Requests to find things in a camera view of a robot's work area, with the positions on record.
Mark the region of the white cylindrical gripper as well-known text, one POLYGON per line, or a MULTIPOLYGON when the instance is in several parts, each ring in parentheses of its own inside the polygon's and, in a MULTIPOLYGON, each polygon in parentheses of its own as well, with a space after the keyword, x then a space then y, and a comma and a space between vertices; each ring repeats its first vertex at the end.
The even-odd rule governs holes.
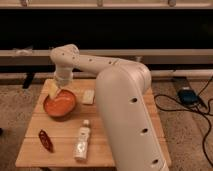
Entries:
POLYGON ((72 67, 62 67, 56 66, 54 72, 54 80, 49 89, 49 97, 54 99, 60 92, 59 87, 68 85, 73 79, 73 68, 72 67))

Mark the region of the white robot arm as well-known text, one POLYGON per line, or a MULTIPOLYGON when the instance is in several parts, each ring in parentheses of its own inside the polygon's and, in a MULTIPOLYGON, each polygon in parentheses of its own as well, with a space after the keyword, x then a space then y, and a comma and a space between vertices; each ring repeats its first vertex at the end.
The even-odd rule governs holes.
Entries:
POLYGON ((151 86, 144 64, 82 55, 73 44, 52 49, 50 59, 59 87, 70 83, 73 69, 96 75, 96 106, 117 171, 169 171, 143 99, 151 86))

